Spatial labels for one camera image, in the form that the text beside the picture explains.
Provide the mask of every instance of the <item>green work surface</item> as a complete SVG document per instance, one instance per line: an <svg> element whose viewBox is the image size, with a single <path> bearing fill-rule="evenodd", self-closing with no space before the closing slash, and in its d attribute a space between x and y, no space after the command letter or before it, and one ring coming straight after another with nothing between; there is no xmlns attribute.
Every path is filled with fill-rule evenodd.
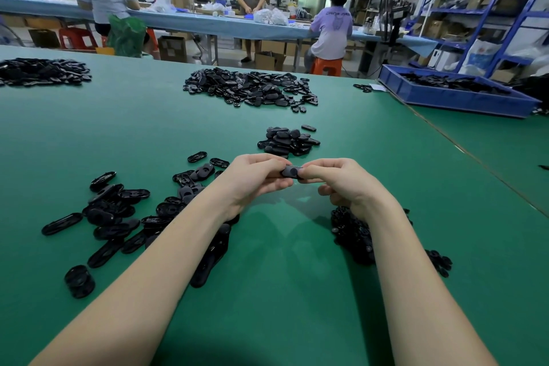
<svg viewBox="0 0 549 366"><path fill-rule="evenodd" d="M302 124L322 144L292 162L351 157L379 177L411 209L423 245L452 258L444 281L502 365L549 362L549 286L539 275L549 220L389 94L308 76L319 106L306 114L237 109L182 91L196 65L0 49L2 59L18 56L84 61L93 82L0 89L2 364L31 360L143 251L91 269L94 293L70 296L64 274L102 243L86 221L50 237L40 229L84 208L93 178L115 170L127 188L149 189L136 205L144 217L176 192L174 173L200 165L190 154L232 160L260 152L265 128ZM332 209L313 185L257 199L205 286L185 292L153 364L391 364L377 271L333 243Z"/></svg>
<svg viewBox="0 0 549 366"><path fill-rule="evenodd" d="M419 114L549 217L549 117L526 119L414 106Z"/></svg>

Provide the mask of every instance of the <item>black shorts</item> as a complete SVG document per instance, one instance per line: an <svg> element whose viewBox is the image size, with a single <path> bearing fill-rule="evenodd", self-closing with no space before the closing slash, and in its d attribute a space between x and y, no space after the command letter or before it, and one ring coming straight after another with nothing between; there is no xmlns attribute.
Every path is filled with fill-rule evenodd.
<svg viewBox="0 0 549 366"><path fill-rule="evenodd" d="M110 23L96 23L96 31L101 36L109 36L110 32ZM150 35L145 32L145 39L143 40L143 44L149 42Z"/></svg>

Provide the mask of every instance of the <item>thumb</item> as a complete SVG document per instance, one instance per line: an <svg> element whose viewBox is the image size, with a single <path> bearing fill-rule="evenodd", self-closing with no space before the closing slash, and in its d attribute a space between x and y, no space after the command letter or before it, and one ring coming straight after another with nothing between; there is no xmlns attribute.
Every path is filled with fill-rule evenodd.
<svg viewBox="0 0 549 366"><path fill-rule="evenodd" d="M254 167L258 168L259 171L267 177L271 172L280 172L286 168L286 163L284 161L279 161L275 159L257 162L254 164Z"/></svg>
<svg viewBox="0 0 549 366"><path fill-rule="evenodd" d="M319 167L317 165L309 165L308 167L302 168L298 172L298 175L303 179L308 180L319 178L322 181L330 184L331 182L335 182L339 171L339 168L326 168Z"/></svg>

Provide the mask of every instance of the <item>blue table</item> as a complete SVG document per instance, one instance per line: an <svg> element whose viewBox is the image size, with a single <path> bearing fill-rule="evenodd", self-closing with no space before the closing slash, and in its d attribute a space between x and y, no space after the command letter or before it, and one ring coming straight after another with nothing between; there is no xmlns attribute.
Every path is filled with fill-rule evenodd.
<svg viewBox="0 0 549 366"><path fill-rule="evenodd" d="M93 21L92 12L84 11L78 7L76 2L71 3L67 0L0 0L0 12ZM299 64L302 40L319 36L318 33L311 33L307 28L265 25L239 18L213 17L195 13L158 13L143 10L129 12L130 15L142 19L148 27L155 29L178 30L240 39L297 41L298 52L294 56L294 70ZM366 35L357 31L353 32L350 39L356 41L381 41L379 36ZM217 38L214 38L215 58L213 59L211 58L210 38L207 38L207 40L209 63L213 63L217 59ZM436 47L435 41L416 36L405 36L398 39L397 42L423 57L427 57Z"/></svg>

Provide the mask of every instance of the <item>lavender t-shirt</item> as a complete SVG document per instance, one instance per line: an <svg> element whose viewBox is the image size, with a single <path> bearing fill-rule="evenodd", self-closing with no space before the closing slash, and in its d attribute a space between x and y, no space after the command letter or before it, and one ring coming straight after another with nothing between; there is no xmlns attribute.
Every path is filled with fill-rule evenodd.
<svg viewBox="0 0 549 366"><path fill-rule="evenodd" d="M321 59L338 59L345 55L347 36L353 33L353 17L342 6L322 9L311 23L313 32L319 32L319 40L311 47L311 53Z"/></svg>

